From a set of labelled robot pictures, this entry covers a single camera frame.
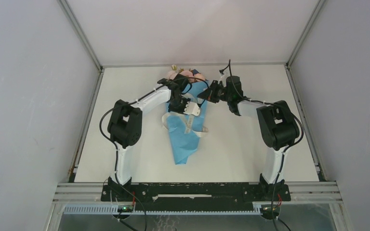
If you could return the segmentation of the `blue wrapping paper sheet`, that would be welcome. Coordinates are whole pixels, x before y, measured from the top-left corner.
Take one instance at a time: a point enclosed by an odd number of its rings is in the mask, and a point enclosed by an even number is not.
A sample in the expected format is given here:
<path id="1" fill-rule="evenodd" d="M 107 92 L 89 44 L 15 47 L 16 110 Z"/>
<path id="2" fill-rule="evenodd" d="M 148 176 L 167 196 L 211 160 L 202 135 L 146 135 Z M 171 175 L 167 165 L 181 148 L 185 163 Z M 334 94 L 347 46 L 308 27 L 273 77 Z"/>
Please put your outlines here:
<path id="1" fill-rule="evenodd" d="M 193 75 L 200 73 L 196 69 L 190 70 Z M 188 78 L 192 88 L 187 87 L 184 93 L 192 95 L 197 103 L 201 104 L 200 116 L 182 115 L 167 112 L 163 116 L 163 124 L 168 130 L 172 147 L 173 159 L 176 165 L 186 164 L 188 157 L 198 149 L 200 138 L 207 135 L 208 129 L 204 126 L 208 102 L 199 99 L 197 95 L 207 89 L 207 79 L 202 82 L 195 82 L 194 77 Z"/>

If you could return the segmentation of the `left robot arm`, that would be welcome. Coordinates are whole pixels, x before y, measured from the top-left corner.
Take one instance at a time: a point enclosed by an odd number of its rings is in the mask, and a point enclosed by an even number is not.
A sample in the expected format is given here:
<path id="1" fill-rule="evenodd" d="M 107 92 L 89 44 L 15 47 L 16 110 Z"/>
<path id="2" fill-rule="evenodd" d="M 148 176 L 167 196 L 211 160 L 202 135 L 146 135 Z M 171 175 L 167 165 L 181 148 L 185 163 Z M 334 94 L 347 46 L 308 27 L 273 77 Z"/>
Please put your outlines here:
<path id="1" fill-rule="evenodd" d="M 172 113 L 180 115 L 199 116 L 201 109 L 196 102 L 186 98 L 180 90 L 171 90 L 167 86 L 159 85 L 145 96 L 126 102 L 118 100 L 114 108 L 105 115 L 111 114 L 105 138 L 116 147 L 116 163 L 110 177 L 116 185 L 113 195 L 121 201 L 127 200 L 132 191 L 127 184 L 132 179 L 130 173 L 131 148 L 137 144 L 142 135 L 143 116 L 157 106 L 169 103 Z"/>

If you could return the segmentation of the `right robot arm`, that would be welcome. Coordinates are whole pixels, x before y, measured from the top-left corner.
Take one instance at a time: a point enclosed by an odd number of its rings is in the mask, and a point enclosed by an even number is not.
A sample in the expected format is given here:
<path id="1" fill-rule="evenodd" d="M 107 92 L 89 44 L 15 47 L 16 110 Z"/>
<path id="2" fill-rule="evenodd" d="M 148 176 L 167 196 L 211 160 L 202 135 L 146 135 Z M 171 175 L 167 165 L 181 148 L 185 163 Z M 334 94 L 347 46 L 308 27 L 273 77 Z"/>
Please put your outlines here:
<path id="1" fill-rule="evenodd" d="M 287 102 L 266 103 L 244 96 L 237 76 L 228 77 L 225 84 L 213 81 L 198 98 L 212 103 L 224 101 L 233 114 L 258 120 L 262 139 L 268 147 L 260 174 L 259 194 L 265 200 L 272 200 L 278 194 L 278 187 L 284 183 L 283 167 L 288 150 L 303 138 L 300 132 L 302 125 Z"/>

